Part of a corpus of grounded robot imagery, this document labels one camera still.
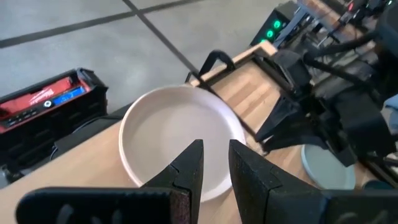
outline white bowl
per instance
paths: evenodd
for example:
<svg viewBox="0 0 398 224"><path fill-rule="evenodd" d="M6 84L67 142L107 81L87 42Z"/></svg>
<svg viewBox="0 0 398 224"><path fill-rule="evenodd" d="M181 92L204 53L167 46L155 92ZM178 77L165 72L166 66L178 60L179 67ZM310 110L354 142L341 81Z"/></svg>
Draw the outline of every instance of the white bowl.
<svg viewBox="0 0 398 224"><path fill-rule="evenodd" d="M203 139L201 202L231 187L229 140L245 143L233 111L217 96L190 86L160 88L136 100L122 120L119 151L139 187L168 166L195 139Z"/></svg>
<svg viewBox="0 0 398 224"><path fill-rule="evenodd" d="M303 145L301 160L305 171L319 187L330 190L355 188L354 165L345 167L329 150Z"/></svg>

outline gray floor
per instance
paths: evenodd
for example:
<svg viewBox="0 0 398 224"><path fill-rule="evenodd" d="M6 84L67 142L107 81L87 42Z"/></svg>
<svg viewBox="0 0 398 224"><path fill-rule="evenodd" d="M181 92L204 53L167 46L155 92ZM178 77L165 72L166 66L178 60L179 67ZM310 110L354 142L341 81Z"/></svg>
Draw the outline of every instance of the gray floor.
<svg viewBox="0 0 398 224"><path fill-rule="evenodd" d="M0 96L85 67L109 86L112 112L149 90L183 83L190 64L200 68L213 49L242 52L279 2L2 0ZM101 24L114 15L120 18Z"/></svg>

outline floor tile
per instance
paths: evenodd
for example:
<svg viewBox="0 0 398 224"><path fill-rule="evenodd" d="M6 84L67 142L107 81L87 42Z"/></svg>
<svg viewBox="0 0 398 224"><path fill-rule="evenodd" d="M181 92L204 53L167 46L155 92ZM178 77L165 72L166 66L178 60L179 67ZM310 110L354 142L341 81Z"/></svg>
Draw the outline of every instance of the floor tile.
<svg viewBox="0 0 398 224"><path fill-rule="evenodd" d="M208 0L146 14L196 67L211 50L241 53L281 0Z"/></svg>
<svg viewBox="0 0 398 224"><path fill-rule="evenodd" d="M184 0L130 0L138 9Z"/></svg>
<svg viewBox="0 0 398 224"><path fill-rule="evenodd" d="M136 17L0 50L0 96L72 68L109 86L112 112L143 93L183 83L188 69Z"/></svg>
<svg viewBox="0 0 398 224"><path fill-rule="evenodd" d="M128 11L122 0L1 0L0 40Z"/></svg>

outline wooden board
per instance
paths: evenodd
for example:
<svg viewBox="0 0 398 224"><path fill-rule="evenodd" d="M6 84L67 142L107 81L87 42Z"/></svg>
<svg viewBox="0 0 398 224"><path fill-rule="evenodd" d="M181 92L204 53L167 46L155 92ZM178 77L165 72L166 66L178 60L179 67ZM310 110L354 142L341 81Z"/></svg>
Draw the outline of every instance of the wooden board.
<svg viewBox="0 0 398 224"><path fill-rule="evenodd" d="M269 54L276 49L261 43L234 58L238 61L262 47ZM210 78L222 71L224 66L205 74ZM252 129L258 130L273 108L279 93L271 86L267 75L257 66L248 63L233 74L215 84L213 88L227 104L245 120ZM37 169L28 176L0 190L1 223L15 223L14 210L20 198L27 192L48 186L76 187L136 187L129 179L119 156L117 123L85 141L63 156ZM247 136L248 146L256 152L260 147ZM313 184L306 175L300 160L300 146L281 149L269 154L266 159L287 172ZM372 178L368 172L357 168L357 184ZM230 190L215 200L201 204L200 223L240 223L238 208Z"/></svg>

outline blue label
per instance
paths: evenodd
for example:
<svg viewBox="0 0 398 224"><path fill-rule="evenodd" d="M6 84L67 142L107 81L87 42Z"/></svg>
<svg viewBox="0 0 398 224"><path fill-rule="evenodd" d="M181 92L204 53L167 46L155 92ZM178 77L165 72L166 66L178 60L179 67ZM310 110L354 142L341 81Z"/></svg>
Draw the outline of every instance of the blue label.
<svg viewBox="0 0 398 224"><path fill-rule="evenodd" d="M72 98L74 98L74 97L76 97L78 95L81 95L84 92L85 92L85 89L81 86L81 87L76 88L76 89L74 89L72 91L69 91L68 93L65 93L63 95L60 95L60 96L54 98L53 99L53 103L55 105L60 105L61 103L64 103L64 102L66 102L66 101L68 101L68 100L70 100L70 99L72 99Z"/></svg>

